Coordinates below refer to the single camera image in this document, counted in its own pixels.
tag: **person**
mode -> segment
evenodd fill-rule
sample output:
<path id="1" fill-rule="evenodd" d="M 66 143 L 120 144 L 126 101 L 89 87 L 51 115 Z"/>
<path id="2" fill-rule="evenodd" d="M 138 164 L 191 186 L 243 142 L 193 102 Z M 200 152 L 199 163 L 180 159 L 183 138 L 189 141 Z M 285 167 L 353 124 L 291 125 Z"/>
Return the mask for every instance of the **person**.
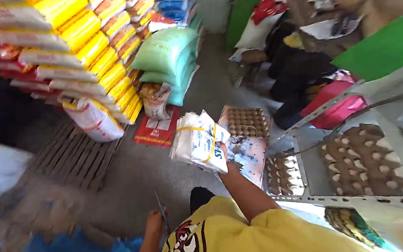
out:
<path id="1" fill-rule="evenodd" d="M 225 144 L 216 144 L 227 161 Z M 354 239 L 282 209 L 228 161 L 227 167 L 228 173 L 219 177 L 232 199 L 195 187 L 191 216 L 166 239 L 163 252 L 367 251 Z M 140 252 L 157 252 L 162 235 L 162 215 L 153 210 Z"/>

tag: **yellow shirt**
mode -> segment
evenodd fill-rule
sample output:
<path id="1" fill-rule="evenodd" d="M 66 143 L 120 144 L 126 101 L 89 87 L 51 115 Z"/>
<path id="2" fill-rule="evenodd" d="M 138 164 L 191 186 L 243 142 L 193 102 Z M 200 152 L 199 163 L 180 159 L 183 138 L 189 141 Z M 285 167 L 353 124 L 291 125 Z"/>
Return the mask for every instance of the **yellow shirt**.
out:
<path id="1" fill-rule="evenodd" d="M 163 252 L 366 252 L 357 241 L 272 209 L 251 223 L 234 200 L 215 196 L 167 238 Z"/>

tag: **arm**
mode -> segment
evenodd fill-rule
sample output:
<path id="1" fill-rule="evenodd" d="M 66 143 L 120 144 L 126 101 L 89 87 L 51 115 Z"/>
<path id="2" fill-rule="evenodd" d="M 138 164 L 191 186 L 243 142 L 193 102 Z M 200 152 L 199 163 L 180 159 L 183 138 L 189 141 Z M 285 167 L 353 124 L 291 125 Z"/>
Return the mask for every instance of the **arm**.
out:
<path id="1" fill-rule="evenodd" d="M 158 252 L 161 236 L 163 236 L 163 216 L 159 210 L 152 210 L 147 219 L 146 233 L 139 252 Z"/>
<path id="2" fill-rule="evenodd" d="M 228 162 L 225 144 L 217 142 L 217 145 L 222 148 L 228 167 L 228 173 L 219 174 L 219 177 L 247 220 L 251 222 L 255 216 L 267 210 L 280 208 L 270 196 L 240 174 L 240 171 Z"/>

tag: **cartoon print on shirt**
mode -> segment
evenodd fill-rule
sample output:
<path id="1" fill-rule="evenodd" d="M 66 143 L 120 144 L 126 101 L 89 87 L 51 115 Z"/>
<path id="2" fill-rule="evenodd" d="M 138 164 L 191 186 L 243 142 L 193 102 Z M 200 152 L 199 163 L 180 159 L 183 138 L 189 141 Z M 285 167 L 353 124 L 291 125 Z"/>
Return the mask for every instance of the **cartoon print on shirt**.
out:
<path id="1" fill-rule="evenodd" d="M 201 229 L 201 241 L 199 241 L 199 237 L 194 230 L 202 224 Z M 175 230 L 175 246 L 172 251 L 175 252 L 200 252 L 200 243 L 203 246 L 203 252 L 206 251 L 206 240 L 204 234 L 205 221 L 203 223 L 192 224 L 191 220 L 183 222 L 176 230 Z M 166 245 L 170 250 L 169 238 L 166 240 Z"/>

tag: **wooden pallet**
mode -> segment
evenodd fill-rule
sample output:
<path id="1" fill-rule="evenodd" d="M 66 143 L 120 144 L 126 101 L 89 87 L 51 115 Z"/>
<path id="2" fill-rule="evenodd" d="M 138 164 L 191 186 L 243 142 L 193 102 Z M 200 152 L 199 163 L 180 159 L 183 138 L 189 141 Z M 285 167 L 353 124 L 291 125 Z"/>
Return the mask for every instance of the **wooden pallet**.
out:
<path id="1" fill-rule="evenodd" d="M 61 184 L 98 191 L 122 139 L 97 143 L 67 121 L 32 160 L 29 170 Z"/>

